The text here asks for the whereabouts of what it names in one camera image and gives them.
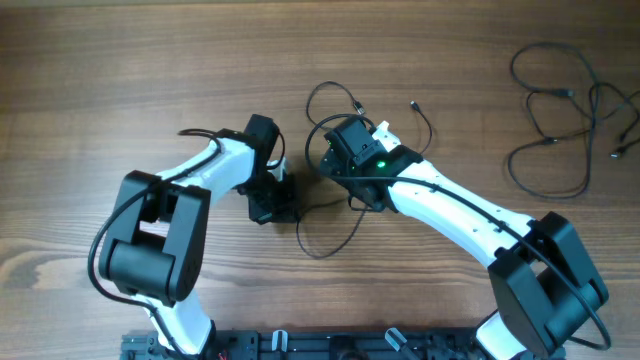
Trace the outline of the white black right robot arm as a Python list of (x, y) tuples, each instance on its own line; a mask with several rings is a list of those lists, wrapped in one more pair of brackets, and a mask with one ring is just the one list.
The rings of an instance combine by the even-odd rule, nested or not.
[(401, 144), (387, 123), (340, 114), (329, 148), (312, 168), (378, 212), (415, 218), (452, 240), (487, 271), (497, 308), (472, 332), (475, 351), (493, 359), (552, 359), (592, 320), (609, 292), (575, 227), (550, 212), (536, 220), (506, 210), (442, 175)]

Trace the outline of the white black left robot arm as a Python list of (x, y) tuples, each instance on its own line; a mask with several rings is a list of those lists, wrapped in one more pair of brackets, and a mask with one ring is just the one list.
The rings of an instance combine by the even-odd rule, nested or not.
[(209, 210), (228, 192), (247, 197), (249, 218), (257, 224), (298, 220), (294, 177), (285, 159), (271, 158), (284, 138), (273, 119), (257, 114), (242, 131), (181, 133), (204, 137), (208, 145), (173, 169), (124, 177), (89, 250), (89, 279), (94, 287), (101, 279), (112, 282), (119, 292), (101, 294), (144, 308), (155, 327), (123, 336), (123, 359), (256, 359), (259, 333), (217, 331), (195, 284)]

